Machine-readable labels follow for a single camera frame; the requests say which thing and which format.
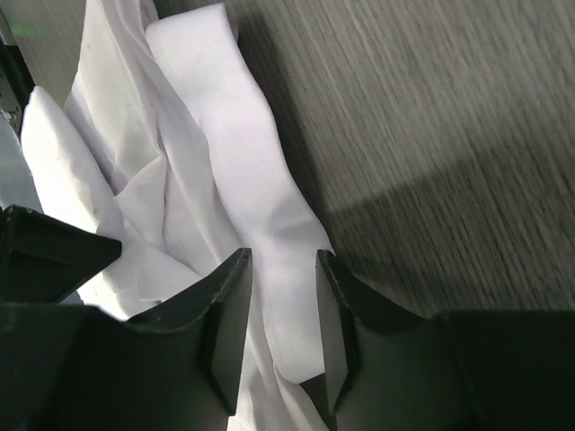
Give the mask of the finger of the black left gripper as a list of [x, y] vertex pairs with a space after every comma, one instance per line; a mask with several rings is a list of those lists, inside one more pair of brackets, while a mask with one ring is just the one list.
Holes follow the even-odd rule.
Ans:
[[1, 301], [59, 303], [121, 253], [118, 240], [10, 205], [1, 210]]

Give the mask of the white long sleeve shirt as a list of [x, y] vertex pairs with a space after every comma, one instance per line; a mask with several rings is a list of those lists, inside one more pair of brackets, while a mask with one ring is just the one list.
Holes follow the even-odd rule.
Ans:
[[303, 383], [324, 370], [315, 257], [331, 244], [222, 4], [162, 19], [150, 1], [87, 2], [66, 102], [36, 87], [21, 143], [47, 215], [122, 242], [121, 258], [79, 293], [116, 318], [251, 249], [229, 428], [324, 429]]

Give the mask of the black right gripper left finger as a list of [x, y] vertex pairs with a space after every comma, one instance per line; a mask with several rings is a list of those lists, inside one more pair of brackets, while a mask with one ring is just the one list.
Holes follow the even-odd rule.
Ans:
[[127, 321], [92, 306], [1, 308], [4, 430], [224, 430], [238, 406], [252, 253]]

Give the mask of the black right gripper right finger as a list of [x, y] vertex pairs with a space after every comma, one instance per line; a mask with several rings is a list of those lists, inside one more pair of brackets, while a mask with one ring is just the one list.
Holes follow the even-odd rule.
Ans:
[[329, 411], [341, 430], [571, 430], [574, 315], [475, 310], [429, 319], [316, 256]]

